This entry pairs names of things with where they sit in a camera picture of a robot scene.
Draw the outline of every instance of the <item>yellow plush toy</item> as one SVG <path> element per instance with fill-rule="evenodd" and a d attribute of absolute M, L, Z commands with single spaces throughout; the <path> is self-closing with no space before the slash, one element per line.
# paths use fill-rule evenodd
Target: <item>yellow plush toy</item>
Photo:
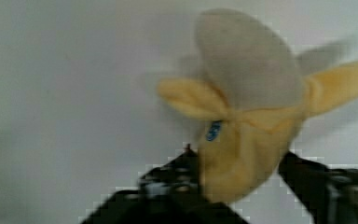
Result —
<path fill-rule="evenodd" d="M 268 27 L 231 9 L 197 21 L 207 78 L 166 78 L 158 94 L 210 122 L 199 140 L 200 178 L 212 202 L 234 202 L 266 181 L 302 123 L 358 97 L 358 62 L 303 77 Z"/>

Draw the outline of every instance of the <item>white background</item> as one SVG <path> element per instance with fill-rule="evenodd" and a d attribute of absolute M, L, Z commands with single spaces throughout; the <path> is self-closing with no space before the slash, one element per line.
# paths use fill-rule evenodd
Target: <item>white background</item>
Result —
<path fill-rule="evenodd" d="M 306 54 L 307 71 L 358 59 L 358 0 L 0 0 L 0 224 L 79 223 L 181 153 L 200 125 L 154 88 L 197 71 L 194 20 L 215 7 L 296 54 L 336 43 Z M 309 120 L 292 150 L 358 168 L 358 100 Z M 310 223 L 277 175 L 232 207 L 252 224 Z"/>

